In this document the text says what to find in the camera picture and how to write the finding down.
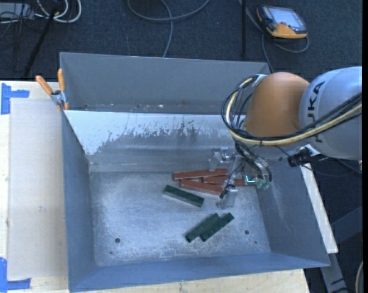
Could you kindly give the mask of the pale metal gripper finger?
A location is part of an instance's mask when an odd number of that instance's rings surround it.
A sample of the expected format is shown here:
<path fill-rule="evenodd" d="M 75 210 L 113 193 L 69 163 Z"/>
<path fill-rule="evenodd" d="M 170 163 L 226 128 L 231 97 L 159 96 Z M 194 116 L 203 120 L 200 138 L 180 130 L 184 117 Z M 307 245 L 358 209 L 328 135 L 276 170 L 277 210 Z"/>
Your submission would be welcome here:
<path fill-rule="evenodd" d="M 216 171 L 219 168 L 227 168 L 231 164 L 231 151 L 228 147 L 222 147 L 213 151 L 212 157 L 208 160 L 209 171 Z"/>
<path fill-rule="evenodd" d="M 216 203 L 219 209 L 227 209 L 234 206 L 236 197 L 238 194 L 238 189 L 233 183 L 228 183 L 222 193 L 220 194 L 220 200 Z"/>

